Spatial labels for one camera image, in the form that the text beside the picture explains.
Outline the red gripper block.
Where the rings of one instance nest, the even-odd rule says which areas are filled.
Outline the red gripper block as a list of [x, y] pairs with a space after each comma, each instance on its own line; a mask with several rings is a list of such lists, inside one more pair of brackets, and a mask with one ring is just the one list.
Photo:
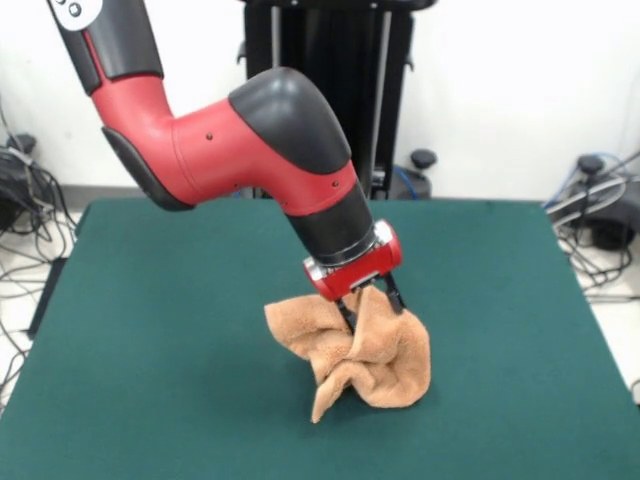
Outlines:
[[369, 281], [382, 278], [385, 293], [395, 314], [402, 314], [406, 306], [391, 272], [401, 265], [403, 253], [396, 232], [390, 224], [374, 225], [375, 242], [363, 255], [346, 264], [325, 266], [309, 258], [309, 280], [318, 293], [335, 302], [352, 334], [357, 325], [357, 314], [343, 298]]

